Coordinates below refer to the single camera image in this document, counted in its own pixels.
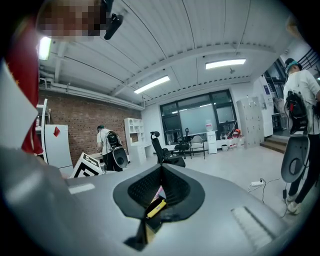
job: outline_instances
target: person wearing white shirt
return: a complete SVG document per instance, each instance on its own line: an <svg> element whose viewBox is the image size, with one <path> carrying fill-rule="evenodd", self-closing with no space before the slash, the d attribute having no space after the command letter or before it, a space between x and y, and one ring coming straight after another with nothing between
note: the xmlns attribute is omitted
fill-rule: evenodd
<svg viewBox="0 0 320 256"><path fill-rule="evenodd" d="M116 171L122 172L122 168L120 168L113 156L113 150L108 143L108 133L111 131L106 129L103 125L99 125L97 127L98 134L96 135L96 143L98 152L102 152L102 158L106 166L107 171Z"/></svg>
<svg viewBox="0 0 320 256"><path fill-rule="evenodd" d="M320 152L320 120L313 110L313 106L320 102L320 85L308 70L302 70L302 66L292 58L285 61L285 68L288 79L283 89L284 101L286 102L288 92L302 96L307 111L307 132L310 140L307 177L299 194L297 192L304 172L291 184L287 198L287 201L290 202L287 206L288 211L296 215L300 213L301 202L316 183L320 174L319 160L317 159Z"/></svg>

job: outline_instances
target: red diamond decoration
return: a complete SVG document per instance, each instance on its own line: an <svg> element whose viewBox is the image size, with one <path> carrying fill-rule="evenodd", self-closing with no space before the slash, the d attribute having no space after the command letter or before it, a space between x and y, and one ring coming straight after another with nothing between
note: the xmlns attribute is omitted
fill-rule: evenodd
<svg viewBox="0 0 320 256"><path fill-rule="evenodd" d="M53 135L58 137L59 133L60 133L60 130L58 129L58 127L55 127Z"/></svg>

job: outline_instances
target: chair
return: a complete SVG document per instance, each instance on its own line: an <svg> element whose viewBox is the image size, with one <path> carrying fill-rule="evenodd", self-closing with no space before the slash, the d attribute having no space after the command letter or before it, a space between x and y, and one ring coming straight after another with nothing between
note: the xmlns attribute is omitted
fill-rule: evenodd
<svg viewBox="0 0 320 256"><path fill-rule="evenodd" d="M161 148L160 142L158 140L160 133L158 131L152 131L150 132L150 134L151 134L151 142L155 150L156 156L158 158L158 164L165 163L165 164L171 164L175 166L186 167L186 163L181 156L178 156L178 155L174 156L169 152L167 148L163 148L163 149Z"/></svg>
<svg viewBox="0 0 320 256"><path fill-rule="evenodd" d="M186 159L185 151L190 148L190 145L189 145L189 142L188 142L188 133L189 133L189 129L186 128L185 129L185 139L184 139L184 136L182 135L181 143L174 147L175 150L179 150L179 152L182 152L182 154L184 156L184 159Z"/></svg>
<svg viewBox="0 0 320 256"><path fill-rule="evenodd" d="M204 143L204 140L199 136L199 135L196 135L192 138L192 140L190 141L190 144L191 144L191 153L193 155L195 155L194 153L194 149L203 149L203 159L205 159L205 143Z"/></svg>

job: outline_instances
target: power strip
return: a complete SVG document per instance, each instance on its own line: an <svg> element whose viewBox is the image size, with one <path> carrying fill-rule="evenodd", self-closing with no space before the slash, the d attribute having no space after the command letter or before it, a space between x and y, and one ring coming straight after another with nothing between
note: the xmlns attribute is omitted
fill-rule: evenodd
<svg viewBox="0 0 320 256"><path fill-rule="evenodd" d="M262 186L264 185L264 182L263 181L254 181L254 182L251 182L251 187L259 187L259 186Z"/></svg>

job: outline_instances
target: black pants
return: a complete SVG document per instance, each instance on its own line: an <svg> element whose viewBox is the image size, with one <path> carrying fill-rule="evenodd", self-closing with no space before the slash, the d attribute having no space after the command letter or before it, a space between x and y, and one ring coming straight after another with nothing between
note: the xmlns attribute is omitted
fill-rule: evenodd
<svg viewBox="0 0 320 256"><path fill-rule="evenodd" d="M305 199L312 186L318 180L320 174L320 162L318 159L318 157L320 156L320 137L319 134L309 134L308 137L310 140L309 170L302 189L295 199L295 202L297 204L301 203ZM297 193L300 181L304 176L304 173L305 172L303 172L296 181L292 182L289 190L289 196L293 196Z"/></svg>
<svg viewBox="0 0 320 256"><path fill-rule="evenodd" d="M109 152L108 154L104 154L102 155L103 157L103 161L105 163L106 166L106 170L107 171L113 171L115 170L116 172L122 172L122 168L120 168L117 164L116 161L114 159L114 156L112 154L112 151Z"/></svg>

